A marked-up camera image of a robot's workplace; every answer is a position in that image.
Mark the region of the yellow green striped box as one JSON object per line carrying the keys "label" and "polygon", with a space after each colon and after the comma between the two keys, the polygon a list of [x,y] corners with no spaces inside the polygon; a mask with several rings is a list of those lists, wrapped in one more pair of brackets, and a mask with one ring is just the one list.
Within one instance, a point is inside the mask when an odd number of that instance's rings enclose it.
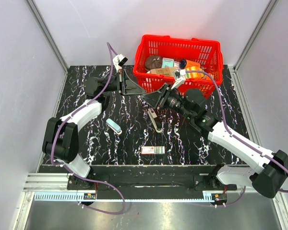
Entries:
{"label": "yellow green striped box", "polygon": [[191,66],[186,68],[185,70],[187,79],[205,79],[205,75],[198,72],[203,70],[197,66]]}

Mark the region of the teal label box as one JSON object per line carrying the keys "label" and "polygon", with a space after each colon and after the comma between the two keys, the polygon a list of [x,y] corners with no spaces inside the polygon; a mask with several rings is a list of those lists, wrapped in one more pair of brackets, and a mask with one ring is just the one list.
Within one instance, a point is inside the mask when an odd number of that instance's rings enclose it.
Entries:
{"label": "teal label box", "polygon": [[162,67],[161,68],[171,68],[174,67],[174,59],[172,58],[162,58]]}

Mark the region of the staples box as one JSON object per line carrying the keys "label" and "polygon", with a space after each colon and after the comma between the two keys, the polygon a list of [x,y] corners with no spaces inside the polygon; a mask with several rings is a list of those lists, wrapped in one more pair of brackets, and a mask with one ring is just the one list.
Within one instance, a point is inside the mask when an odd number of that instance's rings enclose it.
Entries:
{"label": "staples box", "polygon": [[142,155],[163,155],[165,154],[164,146],[142,146],[141,147]]}

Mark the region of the cardboard box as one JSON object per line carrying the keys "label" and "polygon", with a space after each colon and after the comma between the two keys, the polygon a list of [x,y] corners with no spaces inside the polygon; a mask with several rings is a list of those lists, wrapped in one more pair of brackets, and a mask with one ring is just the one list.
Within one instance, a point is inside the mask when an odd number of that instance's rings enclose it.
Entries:
{"label": "cardboard box", "polygon": [[159,76],[165,77],[173,77],[174,71],[179,70],[177,67],[166,67],[166,68],[158,68],[158,69],[151,69],[147,72],[147,74],[155,74]]}

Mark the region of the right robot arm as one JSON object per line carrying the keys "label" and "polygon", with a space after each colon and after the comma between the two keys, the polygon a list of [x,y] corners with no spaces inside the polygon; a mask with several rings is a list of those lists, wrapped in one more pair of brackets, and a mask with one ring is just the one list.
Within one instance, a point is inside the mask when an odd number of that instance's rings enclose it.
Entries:
{"label": "right robot arm", "polygon": [[248,186],[267,198],[274,198],[281,191],[288,178],[288,155],[282,150],[265,149],[229,128],[225,120],[206,110],[206,99],[199,89],[189,89],[182,96],[165,83],[142,99],[155,110],[176,111],[189,120],[194,134],[224,147],[247,164],[247,167],[218,166],[209,177],[211,188],[219,190],[228,184]]}

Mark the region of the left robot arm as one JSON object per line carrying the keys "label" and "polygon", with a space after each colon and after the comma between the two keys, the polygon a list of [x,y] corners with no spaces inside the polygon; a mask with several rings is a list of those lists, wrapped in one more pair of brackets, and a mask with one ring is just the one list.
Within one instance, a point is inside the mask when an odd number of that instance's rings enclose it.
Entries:
{"label": "left robot arm", "polygon": [[77,183],[83,189],[94,184],[93,170],[79,154],[79,131],[103,113],[109,104],[109,92],[121,95],[141,95],[145,90],[134,82],[124,69],[116,77],[88,77],[84,80],[85,102],[63,117],[52,117],[47,122],[42,151],[54,165],[63,165],[78,175]]}

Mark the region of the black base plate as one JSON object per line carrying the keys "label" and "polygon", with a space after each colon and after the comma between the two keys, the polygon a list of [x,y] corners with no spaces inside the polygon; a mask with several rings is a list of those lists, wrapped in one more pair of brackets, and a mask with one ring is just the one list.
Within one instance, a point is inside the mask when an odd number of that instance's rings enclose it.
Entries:
{"label": "black base plate", "polygon": [[98,199],[116,200],[120,196],[105,183],[110,183],[123,194],[126,200],[195,200],[204,199],[203,191],[222,193],[236,191],[236,185],[222,185],[216,179],[216,166],[93,166],[92,179],[102,181],[94,186],[92,182],[69,176],[68,190],[97,189]]}

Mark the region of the brown round sponge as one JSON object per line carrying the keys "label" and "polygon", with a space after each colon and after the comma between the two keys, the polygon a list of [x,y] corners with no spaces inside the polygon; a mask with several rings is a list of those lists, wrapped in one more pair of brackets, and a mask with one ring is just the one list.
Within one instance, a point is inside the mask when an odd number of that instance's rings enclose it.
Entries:
{"label": "brown round sponge", "polygon": [[150,55],[145,60],[144,66],[147,71],[150,71],[151,69],[159,69],[162,67],[162,57],[156,55]]}

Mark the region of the small light blue stapler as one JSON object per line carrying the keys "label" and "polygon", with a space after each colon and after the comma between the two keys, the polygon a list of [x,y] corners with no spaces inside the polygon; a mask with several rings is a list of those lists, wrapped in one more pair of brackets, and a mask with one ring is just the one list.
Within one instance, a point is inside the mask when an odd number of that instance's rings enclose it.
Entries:
{"label": "small light blue stapler", "polygon": [[108,118],[106,120],[106,124],[108,127],[110,127],[117,135],[120,135],[122,133],[121,127],[114,122],[112,119]]}

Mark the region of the orange bottle blue cap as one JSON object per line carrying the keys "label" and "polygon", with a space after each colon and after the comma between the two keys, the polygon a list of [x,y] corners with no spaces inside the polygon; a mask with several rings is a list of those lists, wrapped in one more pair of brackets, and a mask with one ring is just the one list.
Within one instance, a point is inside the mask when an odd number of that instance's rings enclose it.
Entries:
{"label": "orange bottle blue cap", "polygon": [[201,64],[198,62],[195,62],[195,61],[187,60],[187,59],[182,59],[179,62],[179,68],[180,69],[186,69],[186,68],[190,68],[190,67],[201,68]]}

